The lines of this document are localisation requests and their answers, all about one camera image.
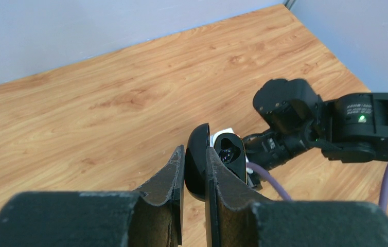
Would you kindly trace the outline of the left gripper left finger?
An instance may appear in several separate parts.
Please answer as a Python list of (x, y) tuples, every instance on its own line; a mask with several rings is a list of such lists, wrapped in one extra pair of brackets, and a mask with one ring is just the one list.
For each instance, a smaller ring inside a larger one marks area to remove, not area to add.
[(0, 210), (0, 246), (182, 244), (183, 146), (132, 191), (26, 191)]

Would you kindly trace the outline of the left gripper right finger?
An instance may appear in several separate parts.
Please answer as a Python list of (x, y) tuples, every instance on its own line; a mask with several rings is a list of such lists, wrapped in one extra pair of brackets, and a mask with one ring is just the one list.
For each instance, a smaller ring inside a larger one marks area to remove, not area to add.
[(271, 201), (213, 163), (208, 246), (388, 246), (388, 216), (361, 201)]

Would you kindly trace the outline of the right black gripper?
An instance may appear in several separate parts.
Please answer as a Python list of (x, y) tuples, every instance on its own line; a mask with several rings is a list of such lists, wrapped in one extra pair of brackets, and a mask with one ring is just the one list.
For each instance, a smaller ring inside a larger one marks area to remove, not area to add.
[(285, 135), (268, 129), (243, 138), (249, 162), (266, 170), (283, 165), (303, 153), (303, 141), (298, 133)]

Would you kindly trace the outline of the black charging case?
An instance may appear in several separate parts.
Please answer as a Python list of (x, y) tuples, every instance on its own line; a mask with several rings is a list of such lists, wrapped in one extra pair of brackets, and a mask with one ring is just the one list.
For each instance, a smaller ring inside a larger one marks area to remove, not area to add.
[(211, 136), (208, 123), (195, 127), (188, 138), (185, 154), (185, 185), (189, 193), (200, 201), (206, 200), (207, 184), (212, 176), (213, 163), (225, 167), (215, 149), (210, 146)]

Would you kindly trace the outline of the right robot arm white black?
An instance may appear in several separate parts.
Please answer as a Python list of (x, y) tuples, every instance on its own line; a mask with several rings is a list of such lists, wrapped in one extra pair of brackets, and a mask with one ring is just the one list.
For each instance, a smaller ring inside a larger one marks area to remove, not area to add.
[(272, 79), (253, 107), (269, 128), (243, 139), (248, 160), (266, 170), (319, 148), (330, 161), (388, 160), (388, 93), (323, 100), (305, 79)]

